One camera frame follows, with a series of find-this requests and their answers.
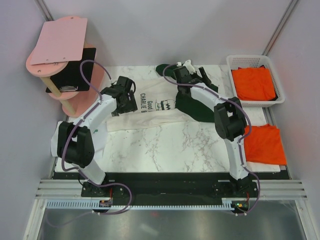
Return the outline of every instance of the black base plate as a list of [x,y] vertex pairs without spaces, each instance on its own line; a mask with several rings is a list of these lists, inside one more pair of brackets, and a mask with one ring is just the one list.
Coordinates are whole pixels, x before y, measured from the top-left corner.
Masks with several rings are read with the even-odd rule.
[[[251,198],[258,194],[255,182],[250,181],[246,188],[236,191],[230,182],[212,173],[108,173],[108,177],[108,183],[122,183],[130,188],[132,206],[221,205],[221,198],[246,199],[247,192]],[[110,197],[110,188],[85,182],[81,196]],[[114,186],[112,198],[113,205],[127,205],[129,193],[122,186]]]
[[[193,179],[193,180],[229,180],[230,175],[228,172],[181,172],[181,173],[170,173],[170,172],[106,172],[109,179],[117,180],[163,180],[170,178],[172,180],[178,179]],[[255,172],[260,180],[289,180],[289,174],[287,170],[281,170],[279,172]],[[78,172],[54,172],[52,179],[58,180],[77,180],[79,177]],[[249,178],[254,180],[255,177],[249,175]]]

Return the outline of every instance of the orange cloth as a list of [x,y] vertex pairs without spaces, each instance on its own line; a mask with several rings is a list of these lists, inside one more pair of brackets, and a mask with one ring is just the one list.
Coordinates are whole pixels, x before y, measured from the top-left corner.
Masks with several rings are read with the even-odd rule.
[[248,162],[287,165],[280,130],[276,126],[253,126],[251,134],[244,139],[244,150]]
[[276,97],[269,69],[240,68],[232,71],[236,94],[240,100],[270,101]]

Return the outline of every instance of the metal floor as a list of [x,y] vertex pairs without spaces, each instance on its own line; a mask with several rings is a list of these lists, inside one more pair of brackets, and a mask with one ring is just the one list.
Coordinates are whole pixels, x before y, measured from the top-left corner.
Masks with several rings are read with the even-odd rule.
[[[52,224],[88,210],[47,209]],[[260,201],[248,216],[201,210],[130,210],[86,215],[62,228],[42,223],[40,240],[305,240],[294,201]]]

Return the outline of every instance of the marble tabletop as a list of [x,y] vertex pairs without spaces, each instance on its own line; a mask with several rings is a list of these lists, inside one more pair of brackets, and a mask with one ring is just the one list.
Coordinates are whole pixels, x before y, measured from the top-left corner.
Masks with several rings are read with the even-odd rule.
[[[156,66],[107,67],[112,79],[158,78]],[[202,65],[219,93],[233,97],[226,65]],[[266,124],[262,108],[245,107],[252,125]],[[109,132],[103,158],[96,160],[105,172],[228,172],[229,158],[214,123],[175,122],[158,127]],[[254,172],[279,172],[278,165],[247,163]],[[55,168],[62,172],[61,160]]]

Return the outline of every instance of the white laundry basket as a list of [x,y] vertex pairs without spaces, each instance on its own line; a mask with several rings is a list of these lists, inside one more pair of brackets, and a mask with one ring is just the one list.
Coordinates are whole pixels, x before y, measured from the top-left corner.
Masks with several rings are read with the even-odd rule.
[[229,55],[226,58],[226,62],[228,65],[229,76],[231,80],[231,86],[233,90],[233,94],[238,97],[234,78],[232,76],[231,70],[237,70],[238,68],[259,68],[262,65],[265,66],[266,69],[269,69],[272,82],[274,86],[274,90],[278,96],[275,101],[241,101],[243,107],[261,107],[267,108],[274,104],[282,104],[285,101],[284,91],[281,87],[278,74],[275,71],[274,66],[271,63],[271,60],[267,56],[263,55]]

